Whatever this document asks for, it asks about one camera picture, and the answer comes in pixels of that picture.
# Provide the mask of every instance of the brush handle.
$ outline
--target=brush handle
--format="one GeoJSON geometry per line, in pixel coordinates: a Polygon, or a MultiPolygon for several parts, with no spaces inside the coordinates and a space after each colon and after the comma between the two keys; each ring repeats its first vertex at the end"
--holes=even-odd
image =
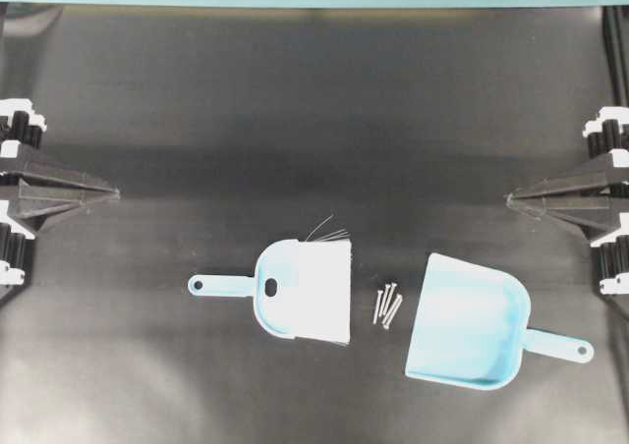
{"type": "Polygon", "coordinates": [[[188,290],[198,297],[252,297],[255,277],[237,275],[193,275],[188,290]]]}

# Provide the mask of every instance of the screw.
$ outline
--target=screw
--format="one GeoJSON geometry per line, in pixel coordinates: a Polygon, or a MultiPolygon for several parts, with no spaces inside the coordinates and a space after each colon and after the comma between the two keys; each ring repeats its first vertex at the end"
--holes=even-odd
{"type": "Polygon", "coordinates": [[[389,295],[389,290],[391,290],[391,286],[389,284],[385,284],[384,297],[382,297],[382,302],[380,302],[380,312],[377,314],[379,317],[384,316],[384,304],[386,303],[386,298],[389,295]]]}
{"type": "Polygon", "coordinates": [[[377,323],[377,316],[380,313],[380,300],[382,299],[382,291],[377,291],[377,300],[375,301],[375,310],[373,311],[373,324],[377,323]]]}
{"type": "Polygon", "coordinates": [[[382,326],[384,327],[384,329],[389,329],[389,326],[391,325],[391,321],[393,320],[393,317],[395,316],[395,313],[397,313],[397,310],[401,304],[402,304],[402,296],[400,294],[397,294],[397,297],[395,298],[395,302],[393,302],[393,306],[391,307],[391,311],[382,320],[382,326]]]}
{"type": "Polygon", "coordinates": [[[397,284],[395,282],[391,283],[391,290],[389,291],[389,296],[386,298],[386,304],[384,305],[384,316],[389,313],[389,305],[391,304],[391,298],[393,298],[393,292],[395,292],[395,287],[397,284]]]}

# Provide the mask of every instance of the light blue dustpan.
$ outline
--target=light blue dustpan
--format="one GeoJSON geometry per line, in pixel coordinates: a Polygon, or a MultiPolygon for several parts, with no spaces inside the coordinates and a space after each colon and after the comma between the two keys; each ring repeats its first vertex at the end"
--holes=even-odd
{"type": "Polygon", "coordinates": [[[531,299],[513,276],[432,254],[424,278],[406,375],[493,390],[518,373],[522,350],[585,363],[587,341],[527,329],[531,299]]]}
{"type": "Polygon", "coordinates": [[[283,240],[260,255],[254,277],[194,275],[197,297],[253,297],[257,322],[280,338],[350,342],[352,244],[283,240]]]}

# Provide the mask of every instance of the black tabletop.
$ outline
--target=black tabletop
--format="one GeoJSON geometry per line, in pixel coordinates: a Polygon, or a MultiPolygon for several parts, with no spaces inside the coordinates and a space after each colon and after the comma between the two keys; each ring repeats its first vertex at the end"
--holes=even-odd
{"type": "Polygon", "coordinates": [[[600,9],[279,11],[66,7],[8,19],[0,97],[42,150],[120,188],[42,233],[0,309],[0,441],[627,442],[627,329],[587,244],[505,195],[587,158],[612,103],[600,9]],[[352,235],[348,347],[266,334],[252,274],[330,213],[352,235]],[[515,275],[530,325],[590,341],[525,353],[493,392],[403,369],[428,254],[515,275]],[[405,296],[391,330],[375,291],[405,296]]]}

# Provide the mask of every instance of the dustpan handle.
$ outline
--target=dustpan handle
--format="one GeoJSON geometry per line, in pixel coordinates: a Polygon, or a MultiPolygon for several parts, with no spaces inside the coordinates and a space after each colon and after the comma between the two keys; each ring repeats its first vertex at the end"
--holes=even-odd
{"type": "Polygon", "coordinates": [[[199,297],[252,297],[255,277],[237,275],[193,275],[188,290],[199,297]]]}
{"type": "Polygon", "coordinates": [[[532,353],[580,363],[589,362],[594,357],[594,348],[587,341],[537,329],[527,329],[524,332],[524,349],[532,353]]]}

